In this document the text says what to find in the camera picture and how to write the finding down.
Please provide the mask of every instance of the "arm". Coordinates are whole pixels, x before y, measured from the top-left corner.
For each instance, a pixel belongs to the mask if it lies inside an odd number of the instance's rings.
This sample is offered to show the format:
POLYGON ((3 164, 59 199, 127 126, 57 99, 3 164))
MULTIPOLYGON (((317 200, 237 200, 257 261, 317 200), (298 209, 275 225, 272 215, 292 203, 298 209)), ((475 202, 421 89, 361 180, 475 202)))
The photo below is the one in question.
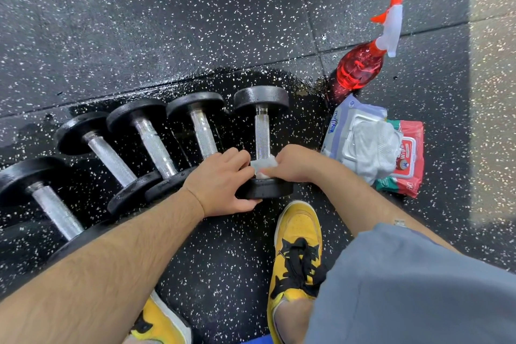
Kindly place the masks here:
POLYGON ((440 236, 392 204, 338 161, 294 144, 285 146, 276 160, 278 167, 261 172, 288 181, 316 184, 330 199, 354 237, 359 232, 372 230, 378 223, 394 224, 395 220, 403 220, 407 227, 458 253, 440 236))
POLYGON ((4 342, 120 343, 172 256, 204 217, 252 210, 237 188, 249 153, 206 159, 180 191, 63 258, 0 303, 4 342))

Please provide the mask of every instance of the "blue-gray fabric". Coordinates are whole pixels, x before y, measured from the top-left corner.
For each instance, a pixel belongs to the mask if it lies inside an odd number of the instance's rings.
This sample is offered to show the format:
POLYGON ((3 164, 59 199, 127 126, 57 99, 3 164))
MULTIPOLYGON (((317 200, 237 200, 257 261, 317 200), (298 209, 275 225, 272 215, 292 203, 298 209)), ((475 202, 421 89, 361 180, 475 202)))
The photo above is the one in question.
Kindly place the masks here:
POLYGON ((378 224, 328 272, 305 343, 515 344, 516 275, 378 224))

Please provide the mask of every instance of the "spray bottle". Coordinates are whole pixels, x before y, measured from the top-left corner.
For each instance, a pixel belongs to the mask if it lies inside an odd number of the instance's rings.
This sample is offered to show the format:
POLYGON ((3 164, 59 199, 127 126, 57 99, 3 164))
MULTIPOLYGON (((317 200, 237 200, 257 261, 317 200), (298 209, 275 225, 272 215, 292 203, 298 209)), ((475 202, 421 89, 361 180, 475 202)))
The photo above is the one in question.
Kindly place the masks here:
POLYGON ((390 0, 390 7, 381 15, 371 18, 384 25, 384 33, 372 42, 351 49, 339 62, 337 82, 339 97, 344 99, 352 90, 364 87, 373 80, 384 65, 384 57, 396 56, 402 31, 403 0, 390 0))

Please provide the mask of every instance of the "person's right arm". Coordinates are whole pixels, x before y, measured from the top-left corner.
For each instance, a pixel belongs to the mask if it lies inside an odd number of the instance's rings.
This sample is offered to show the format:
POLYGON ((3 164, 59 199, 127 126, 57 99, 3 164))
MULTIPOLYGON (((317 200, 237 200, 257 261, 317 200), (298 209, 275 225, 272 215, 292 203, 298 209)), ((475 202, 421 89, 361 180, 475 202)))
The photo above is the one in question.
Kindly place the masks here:
POLYGON ((395 220, 401 220, 408 228, 458 253, 448 242, 392 204, 338 161, 295 144, 285 146, 276 161, 277 167, 260 172, 287 181, 316 184, 330 199, 354 237, 359 232, 372 230, 378 223, 394 224, 395 220))

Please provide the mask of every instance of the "yellow shoe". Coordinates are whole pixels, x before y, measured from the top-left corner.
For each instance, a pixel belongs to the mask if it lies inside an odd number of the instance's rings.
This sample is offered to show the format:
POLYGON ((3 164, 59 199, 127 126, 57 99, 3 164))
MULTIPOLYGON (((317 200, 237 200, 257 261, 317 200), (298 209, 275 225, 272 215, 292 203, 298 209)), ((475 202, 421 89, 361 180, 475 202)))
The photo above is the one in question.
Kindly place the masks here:
POLYGON ((169 309, 152 291, 144 309, 136 320, 131 334, 138 340, 154 340, 163 344, 191 344, 190 327, 169 309))
POLYGON ((321 266, 323 235, 310 204, 295 200, 285 207, 278 218, 274 245, 267 322, 274 344, 282 344, 274 324, 274 309, 282 300, 315 299, 326 277, 326 268, 321 266))

